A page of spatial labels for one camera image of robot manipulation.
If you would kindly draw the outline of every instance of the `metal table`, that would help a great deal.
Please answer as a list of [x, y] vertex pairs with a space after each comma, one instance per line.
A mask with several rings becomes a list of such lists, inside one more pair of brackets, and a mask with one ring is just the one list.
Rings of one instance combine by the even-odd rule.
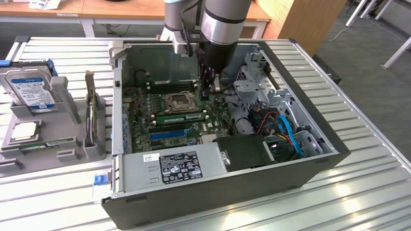
[[[288, 40], [267, 42], [353, 154], [299, 189], [134, 230], [393, 231], [411, 227], [409, 161], [300, 46]], [[31, 38], [30, 42], [14, 45], [8, 58], [52, 58], [59, 74], [70, 79], [75, 98], [86, 96], [84, 71], [95, 71], [98, 92], [108, 100], [111, 114], [107, 45], [108, 39], [102, 38]], [[0, 135], [8, 123], [10, 101], [8, 95], [2, 94]], [[110, 139], [110, 116], [107, 123]], [[0, 179], [0, 230], [116, 230], [102, 205], [94, 204], [91, 198], [94, 175], [110, 167], [107, 158]]]

